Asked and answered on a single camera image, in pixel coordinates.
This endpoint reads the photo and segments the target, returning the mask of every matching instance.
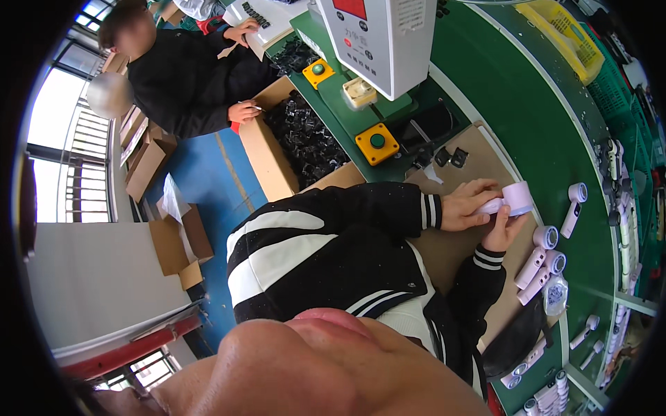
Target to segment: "person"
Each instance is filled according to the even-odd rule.
[[[222,16],[225,10],[222,3],[217,0],[173,0],[173,2],[183,13],[199,21]]]
[[[155,29],[145,6],[144,1],[120,0],[98,34],[100,47],[130,57],[127,76],[146,117],[171,134],[191,138],[260,114],[251,98],[276,79],[276,71],[268,59],[260,62],[244,40],[259,27],[254,19],[204,36]],[[236,42],[241,47],[217,58]]]
[[[239,324],[218,354],[150,395],[97,391],[96,403],[125,415],[490,414],[476,344],[527,217],[504,206],[446,296],[405,237],[488,223],[474,210],[496,185],[439,197],[386,182],[264,205],[228,238]]]

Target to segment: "green workbench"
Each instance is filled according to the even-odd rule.
[[[569,208],[569,185],[584,182],[589,190],[571,239],[562,238],[557,247],[567,254],[564,276],[569,282],[569,305],[564,318],[553,327],[555,345],[514,390],[494,383],[506,413],[513,414],[554,377],[553,369],[561,369],[569,361],[577,367],[594,341],[607,340],[619,254],[616,231],[607,225],[607,201],[593,162],[593,147],[607,136],[607,129],[571,67],[513,7],[449,2],[447,8],[451,13],[436,19],[431,62],[499,138],[529,182],[544,224],[562,224]],[[269,55],[283,42],[273,46]],[[404,179],[409,158],[370,166],[307,80],[301,74],[289,77],[368,182]],[[459,97],[452,97],[454,93],[447,94],[430,77],[412,94],[420,108],[442,99],[460,121],[457,132],[476,120],[461,110]],[[601,317],[599,328],[569,354],[569,339],[584,328],[590,314]],[[567,339],[560,340],[560,334]],[[596,381],[603,356],[597,355],[582,371],[588,382]]]

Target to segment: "lips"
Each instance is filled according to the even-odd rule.
[[[374,343],[377,342],[374,335],[372,335],[372,332],[370,332],[370,330],[365,325],[363,325],[363,323],[358,320],[358,318],[343,310],[334,308],[309,309],[294,316],[292,321],[304,319],[321,319],[322,321],[333,323],[339,327],[356,332]]]

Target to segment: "green button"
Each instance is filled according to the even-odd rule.
[[[373,134],[372,137],[370,137],[370,144],[375,149],[381,149],[382,147],[384,147],[385,143],[386,139],[381,134]]]
[[[318,63],[312,67],[312,73],[315,75],[321,75],[324,73],[324,65]]]

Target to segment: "floor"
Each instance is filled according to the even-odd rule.
[[[254,175],[240,137],[229,128],[213,134],[179,140],[176,151],[153,186],[145,193],[149,204],[162,196],[170,172],[187,202],[198,206],[215,256],[201,265],[206,290],[202,309],[210,325],[200,331],[209,348],[236,325],[226,285],[226,238],[266,196]]]

